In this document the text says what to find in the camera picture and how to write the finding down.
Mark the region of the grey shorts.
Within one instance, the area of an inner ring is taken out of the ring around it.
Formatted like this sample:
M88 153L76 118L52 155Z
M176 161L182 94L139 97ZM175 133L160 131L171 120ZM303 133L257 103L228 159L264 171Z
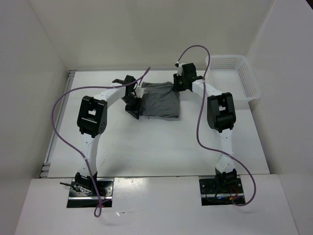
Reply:
M146 117L179 118L180 94L173 90L172 82L143 82L145 93L139 114Z

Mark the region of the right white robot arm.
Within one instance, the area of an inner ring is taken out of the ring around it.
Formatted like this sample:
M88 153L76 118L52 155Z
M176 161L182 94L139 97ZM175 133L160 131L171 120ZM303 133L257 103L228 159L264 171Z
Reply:
M220 139L220 156L215 166L215 189L226 192L237 180L237 171L233 154L232 132L236 122L236 113L231 93L222 93L209 83L203 76L198 76L193 63L176 62L178 71L174 73L173 90L182 92L190 90L206 99L206 119L209 127Z

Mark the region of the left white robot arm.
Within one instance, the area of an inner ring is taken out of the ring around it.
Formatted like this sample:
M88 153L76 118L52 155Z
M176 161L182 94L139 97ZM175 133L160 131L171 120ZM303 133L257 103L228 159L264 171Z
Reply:
M77 171L75 184L88 196L94 195L98 189L96 156L100 137L107 128L108 108L122 99L126 104L125 111L139 119L141 95L136 91L135 78L127 75L124 80L115 79L112 86L96 96L84 96L78 114L85 165Z

